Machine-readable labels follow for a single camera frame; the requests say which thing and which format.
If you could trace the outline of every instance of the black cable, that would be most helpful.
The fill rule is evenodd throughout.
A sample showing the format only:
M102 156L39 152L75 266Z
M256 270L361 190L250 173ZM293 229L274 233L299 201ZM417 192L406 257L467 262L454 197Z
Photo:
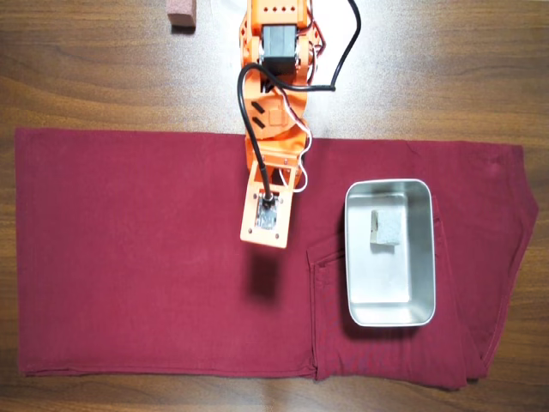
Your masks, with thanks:
M246 105L244 102L244 80L246 78L246 74L250 70L259 70L262 72L276 87L278 88L284 88L286 90L292 90L294 92L334 92L335 91L335 82L337 81L337 77L340 75L341 67L345 63L345 60L347 59L347 56L351 49L354 46L354 43L357 41L357 38L360 34L360 29L362 27L362 21L360 20L360 12L359 8L357 7L357 4L354 2L354 0L347 0L349 2L349 5L351 6L351 9L353 9L354 17L357 21L357 28L354 31L354 35L349 41L349 44L347 45L347 48L341 55L340 61L335 67L334 75L332 76L332 81L330 84L322 84L322 85L306 85L306 86L296 86L293 84L288 84L286 82L283 82L278 77L273 75L270 71L265 69L265 67L261 66L257 63L249 63L246 64L241 70L240 74L238 75L238 84L237 84L237 93L238 93L238 105L240 106L240 113L242 114L242 119L244 120L244 125L246 126L246 130L248 131L248 134L250 135L250 141L251 145L254 149L254 152L256 154L257 158L257 164L259 165L259 170L261 172L261 177L263 181L263 186L265 188L265 200L270 201L273 199L273 193L270 189L270 184L268 182L268 175L267 175L267 167L265 166L265 162L263 161L263 158L261 156L261 150L259 149L259 145L257 144L257 138L256 133L253 130L253 127L251 126L250 118L248 117L248 113L246 111Z

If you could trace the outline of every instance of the wooden table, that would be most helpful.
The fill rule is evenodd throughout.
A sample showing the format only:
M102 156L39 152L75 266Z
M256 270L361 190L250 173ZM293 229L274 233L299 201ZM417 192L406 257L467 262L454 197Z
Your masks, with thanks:
M458 392L368 378L23 378L17 371L16 126L243 132L235 0L198 0L195 32L153 0L0 0L1 410L549 409L549 2L358 1L363 31L317 136L520 143L540 205L490 376ZM316 0L329 79L354 28Z

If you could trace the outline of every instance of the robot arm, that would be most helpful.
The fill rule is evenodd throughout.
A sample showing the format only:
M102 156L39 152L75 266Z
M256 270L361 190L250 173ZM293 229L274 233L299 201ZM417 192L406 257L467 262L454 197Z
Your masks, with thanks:
M239 33L243 69L238 103L250 170L241 240L287 245L293 193L302 191L308 179L303 154L311 147L312 134L302 119L307 92L335 90L339 70L359 35L359 11L354 0L348 1L357 30L332 83L313 86L317 58L326 43L314 20L312 0L248 0Z

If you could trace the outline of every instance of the metal tray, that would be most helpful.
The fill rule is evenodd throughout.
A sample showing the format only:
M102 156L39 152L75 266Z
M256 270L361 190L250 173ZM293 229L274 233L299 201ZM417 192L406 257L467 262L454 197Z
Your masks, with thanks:
M401 216L398 245L371 243L371 212ZM345 199L347 297L361 326L427 324L435 313L431 192L417 179L358 182Z

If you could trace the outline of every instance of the white wire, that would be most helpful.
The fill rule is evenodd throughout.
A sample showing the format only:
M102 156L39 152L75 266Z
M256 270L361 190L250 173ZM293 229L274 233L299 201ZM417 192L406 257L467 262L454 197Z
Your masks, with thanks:
M295 112L290 107L290 102L288 101L288 96L287 96L286 93L282 93L282 98L283 98L283 101L284 101L284 107L286 108L286 112L290 115L290 117L293 119L295 124L302 131L304 131L307 135L307 146L305 146L305 148L301 151L301 153L299 154L299 158L298 158L298 167L301 169L301 172L305 176L305 183L304 183L303 186L299 187L298 189L293 190L294 193L301 193L302 191L305 190L305 188L309 184L309 176L307 175L307 171L305 170L305 168L303 166L303 155L311 149L311 146L312 146L312 133L311 133L311 129L309 129L307 126L305 126L303 124L303 122L296 116ZM282 170L278 169L278 173L281 176L282 184L285 187L287 187L288 183L286 182L286 180L284 179L284 176L282 175Z

